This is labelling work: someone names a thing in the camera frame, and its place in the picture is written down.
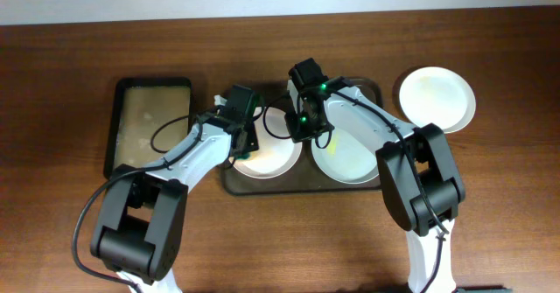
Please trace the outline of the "white plate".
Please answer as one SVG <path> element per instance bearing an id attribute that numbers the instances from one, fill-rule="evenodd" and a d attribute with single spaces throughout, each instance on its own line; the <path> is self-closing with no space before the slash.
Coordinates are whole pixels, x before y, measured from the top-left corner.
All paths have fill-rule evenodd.
<path id="1" fill-rule="evenodd" d="M 250 152 L 247 158 L 237 159 L 234 162 L 237 171 L 250 178 L 270 179 L 284 174 L 295 165 L 303 144 L 271 136 L 264 128 L 262 115 L 255 121 L 255 131 L 259 149 Z"/>
<path id="2" fill-rule="evenodd" d="M 430 123 L 444 133 L 464 129 L 474 118 L 476 98 L 459 74 L 439 66 L 425 66 L 407 74 L 398 89 L 402 113 L 418 127 Z"/>

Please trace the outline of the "pale blue plate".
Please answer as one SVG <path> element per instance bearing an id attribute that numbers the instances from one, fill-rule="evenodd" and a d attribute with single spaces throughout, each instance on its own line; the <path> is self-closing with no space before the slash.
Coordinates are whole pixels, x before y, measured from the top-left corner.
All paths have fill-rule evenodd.
<path id="1" fill-rule="evenodd" d="M 370 101 L 339 95 L 325 102 L 333 131 L 311 142 L 311 153 L 327 177 L 343 184 L 364 184 L 379 177 L 375 152 L 397 136 L 389 126 L 395 117 Z"/>

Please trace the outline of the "white plate top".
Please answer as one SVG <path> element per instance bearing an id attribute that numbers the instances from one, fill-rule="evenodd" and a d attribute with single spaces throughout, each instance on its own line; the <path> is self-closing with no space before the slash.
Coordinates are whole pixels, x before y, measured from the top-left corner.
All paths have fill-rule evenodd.
<path id="1" fill-rule="evenodd" d="M 425 66 L 407 74 L 398 89 L 402 113 L 418 127 L 430 123 L 444 133 L 464 129 L 474 118 L 476 98 L 459 74 L 439 66 Z"/>

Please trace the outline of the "green and yellow sponge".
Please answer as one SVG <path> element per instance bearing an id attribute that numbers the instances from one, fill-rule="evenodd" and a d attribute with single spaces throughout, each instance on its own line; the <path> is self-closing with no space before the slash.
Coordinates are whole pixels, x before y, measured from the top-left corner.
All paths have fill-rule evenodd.
<path id="1" fill-rule="evenodd" d="M 254 154 L 252 152 L 248 152 L 248 153 L 242 154 L 240 156 L 237 156 L 235 159 L 236 160 L 249 160 L 253 156 L 254 156 Z"/>

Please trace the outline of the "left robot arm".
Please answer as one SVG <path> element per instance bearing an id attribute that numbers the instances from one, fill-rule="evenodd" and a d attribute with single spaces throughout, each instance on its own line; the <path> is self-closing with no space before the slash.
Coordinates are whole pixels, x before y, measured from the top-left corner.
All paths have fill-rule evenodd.
<path id="1" fill-rule="evenodd" d="M 91 196 L 102 197 L 90 243 L 111 275 L 102 279 L 133 292 L 176 292 L 172 265 L 179 252 L 189 192 L 214 167 L 257 150 L 254 113 L 260 96 L 234 86 L 222 105 L 198 114 L 184 140 L 144 167 L 118 166 Z"/>

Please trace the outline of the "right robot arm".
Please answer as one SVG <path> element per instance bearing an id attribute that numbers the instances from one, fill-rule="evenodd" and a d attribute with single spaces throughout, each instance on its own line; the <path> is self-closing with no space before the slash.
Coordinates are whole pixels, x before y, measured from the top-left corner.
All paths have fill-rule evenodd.
<path id="1" fill-rule="evenodd" d="M 384 204 L 406 234 L 412 292 L 455 292 L 451 235 L 466 189 L 441 128 L 403 122 L 348 78 L 328 78 L 314 59 L 294 65 L 285 116 L 298 143 L 343 129 L 376 158 Z"/>

